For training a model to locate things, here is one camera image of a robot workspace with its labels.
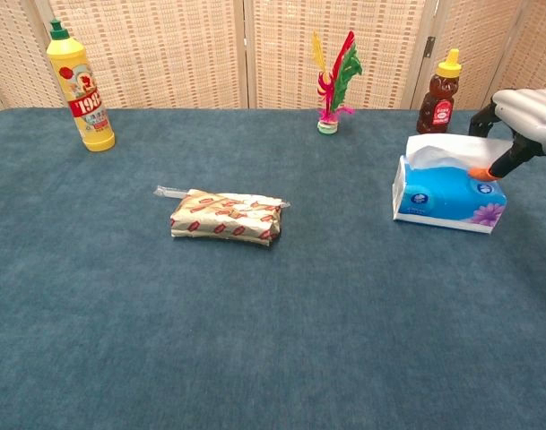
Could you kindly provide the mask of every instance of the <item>bottle label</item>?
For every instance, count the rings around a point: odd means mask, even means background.
[[[108,115],[101,105],[101,97],[89,66],[78,64],[74,68],[62,67],[59,75],[69,89],[69,108],[74,118],[81,118],[85,123],[84,131],[99,132],[108,127]]]
[[[452,116],[452,103],[449,100],[440,100],[434,107],[433,125],[448,124]]]

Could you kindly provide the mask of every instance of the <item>blue tissue box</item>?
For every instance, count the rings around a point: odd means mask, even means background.
[[[506,208],[497,182],[457,167],[411,168],[402,156],[392,185],[394,220],[491,233]]]

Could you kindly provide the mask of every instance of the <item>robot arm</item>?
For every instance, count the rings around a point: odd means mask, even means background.
[[[489,168],[470,169],[470,176],[481,181],[497,180],[532,157],[546,155],[546,90],[498,91],[472,117],[468,134],[486,137],[498,121],[512,129],[514,143]]]

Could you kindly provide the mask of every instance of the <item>yellow cap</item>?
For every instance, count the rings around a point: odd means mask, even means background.
[[[462,71],[462,65],[458,64],[459,53],[459,49],[450,49],[446,61],[438,64],[436,74],[442,76],[443,78],[457,78],[458,76],[460,76],[460,72]]]

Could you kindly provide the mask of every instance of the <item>green bottle cap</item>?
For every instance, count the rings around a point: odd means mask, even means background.
[[[53,29],[49,32],[53,40],[69,39],[69,33],[61,27],[61,21],[53,19],[49,22]]]

